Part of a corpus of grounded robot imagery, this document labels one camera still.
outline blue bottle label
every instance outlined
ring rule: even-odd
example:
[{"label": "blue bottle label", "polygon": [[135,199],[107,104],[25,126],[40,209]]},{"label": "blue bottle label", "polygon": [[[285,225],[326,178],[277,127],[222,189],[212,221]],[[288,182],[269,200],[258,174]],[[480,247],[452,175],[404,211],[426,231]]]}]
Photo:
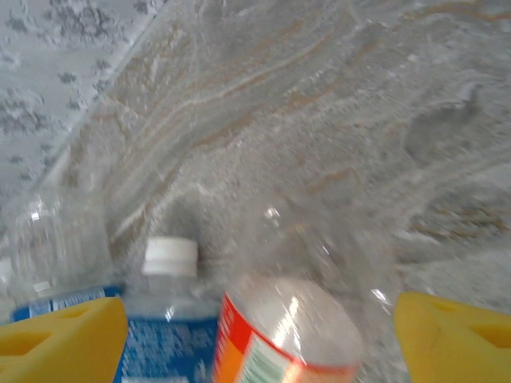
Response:
[{"label": "blue bottle label", "polygon": [[117,382],[210,383],[217,318],[170,321],[129,318]]},{"label": "blue bottle label", "polygon": [[64,309],[66,307],[79,305],[83,302],[92,301],[97,298],[119,297],[122,294],[120,286],[99,286],[86,290],[80,290],[73,293],[58,295],[54,298],[40,299],[31,302],[26,306],[18,307],[10,315],[12,322],[22,321],[23,319],[37,317],[38,315],[51,313]]}]

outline bottle neck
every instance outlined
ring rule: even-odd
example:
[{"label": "bottle neck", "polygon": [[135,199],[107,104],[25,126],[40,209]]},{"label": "bottle neck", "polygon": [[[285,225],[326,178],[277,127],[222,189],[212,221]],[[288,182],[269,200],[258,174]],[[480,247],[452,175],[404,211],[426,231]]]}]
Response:
[{"label": "bottle neck", "polygon": [[168,274],[146,274],[148,290],[153,293],[173,294],[187,290],[195,277]]}]

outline clear plastic bottle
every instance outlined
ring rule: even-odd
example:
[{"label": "clear plastic bottle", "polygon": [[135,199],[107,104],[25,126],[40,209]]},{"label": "clear plastic bottle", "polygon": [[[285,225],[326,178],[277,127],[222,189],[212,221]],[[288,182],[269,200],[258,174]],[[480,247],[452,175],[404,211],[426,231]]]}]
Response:
[{"label": "clear plastic bottle", "polygon": [[129,337],[115,382],[211,381],[220,302],[200,289],[197,259],[189,239],[149,239],[144,277],[123,298]]},{"label": "clear plastic bottle", "polygon": [[0,324],[9,321],[14,301],[9,297],[9,283],[13,276],[13,268],[9,257],[0,259]]},{"label": "clear plastic bottle", "polygon": [[251,203],[239,242],[215,383],[350,383],[379,321],[366,252],[348,220],[315,201],[268,198]]},{"label": "clear plastic bottle", "polygon": [[13,269],[13,322],[118,296],[101,199],[68,188],[22,195],[2,209]]}]

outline gray marble surface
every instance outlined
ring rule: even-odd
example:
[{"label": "gray marble surface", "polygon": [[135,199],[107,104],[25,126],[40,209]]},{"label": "gray marble surface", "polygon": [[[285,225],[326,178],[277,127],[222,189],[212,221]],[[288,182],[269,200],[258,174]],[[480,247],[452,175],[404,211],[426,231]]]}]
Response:
[{"label": "gray marble surface", "polygon": [[[175,0],[45,182],[103,194],[126,264],[187,235],[220,274],[250,198],[305,188],[385,225],[406,289],[511,313],[510,70],[507,1]],[[363,381],[408,381],[388,338]]]}]

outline white bottle cap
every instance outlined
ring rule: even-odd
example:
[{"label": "white bottle cap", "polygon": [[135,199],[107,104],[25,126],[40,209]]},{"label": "white bottle cap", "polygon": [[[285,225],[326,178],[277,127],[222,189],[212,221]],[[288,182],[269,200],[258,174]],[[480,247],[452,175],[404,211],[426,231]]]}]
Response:
[{"label": "white bottle cap", "polygon": [[145,252],[143,274],[197,276],[197,242],[180,237],[151,237]]}]

